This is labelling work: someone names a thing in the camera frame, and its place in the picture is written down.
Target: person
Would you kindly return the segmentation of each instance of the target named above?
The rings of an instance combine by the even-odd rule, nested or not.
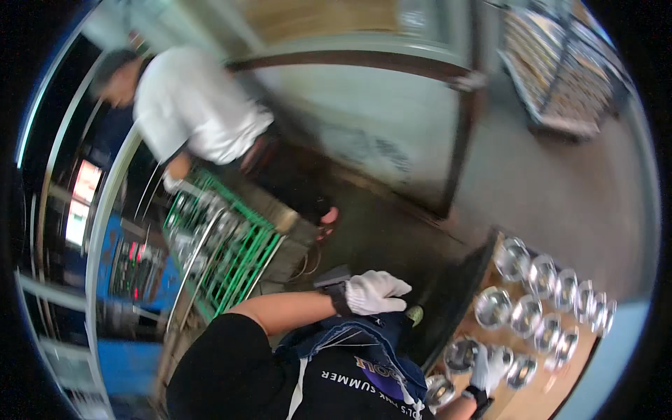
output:
[[[419,306],[401,312],[406,282],[367,271],[327,289],[258,296],[214,319],[166,389],[170,417],[467,420],[487,408],[505,366],[485,347],[461,396],[436,416],[423,402],[422,371],[394,352],[422,317]],[[284,331],[271,351],[268,338]]]
[[[94,72],[90,91],[112,107],[133,105],[145,144],[166,164],[164,184],[175,189],[190,172],[192,157],[239,169],[254,182],[331,233],[338,209],[291,156],[281,154],[280,131],[265,107],[251,100],[206,52],[170,48],[153,58],[130,50],[107,54]]]

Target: denim apron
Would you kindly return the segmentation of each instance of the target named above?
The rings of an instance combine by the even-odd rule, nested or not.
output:
[[[402,329],[403,312],[390,312],[368,317],[330,317],[319,323],[298,328],[287,334],[276,354],[293,348],[299,357],[299,375],[290,403],[287,420],[291,420],[303,400],[303,377],[306,366],[318,352],[337,346],[356,346],[370,362],[384,366],[399,383],[404,403],[412,405],[419,418],[425,408],[427,394],[425,376],[407,358],[394,354]]]

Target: cap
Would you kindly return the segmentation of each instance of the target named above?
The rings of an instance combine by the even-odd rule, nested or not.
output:
[[[110,82],[112,75],[117,70],[121,69],[126,63],[138,58],[134,51],[131,50],[114,50],[109,52],[105,58],[100,62],[98,68],[93,75],[93,80],[89,86],[89,94],[98,99],[100,93],[105,89],[105,86]]]

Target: black t-shirt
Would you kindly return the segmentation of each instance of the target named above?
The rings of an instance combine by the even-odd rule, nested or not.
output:
[[[293,419],[414,418],[389,371],[347,349],[322,350],[308,363]],[[286,356],[271,352],[263,329],[250,318],[214,319],[173,374],[166,392],[171,418],[286,419],[299,371],[296,353]],[[425,408],[418,418],[434,417]]]

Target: hand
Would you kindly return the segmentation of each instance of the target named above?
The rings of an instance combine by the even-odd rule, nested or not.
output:
[[[369,270],[345,283],[345,300],[350,310],[359,315],[398,312],[406,309],[406,302],[390,296],[402,296],[412,289],[385,271]]]
[[[163,189],[166,190],[168,194],[175,195],[179,191],[179,184],[182,183],[181,179],[173,179],[168,171],[163,173]]]
[[[490,392],[497,388],[499,381],[506,373],[507,366],[504,363],[504,350],[497,349],[491,359],[488,359],[488,349],[483,344],[478,347],[474,371],[471,374],[471,385],[490,396]]]

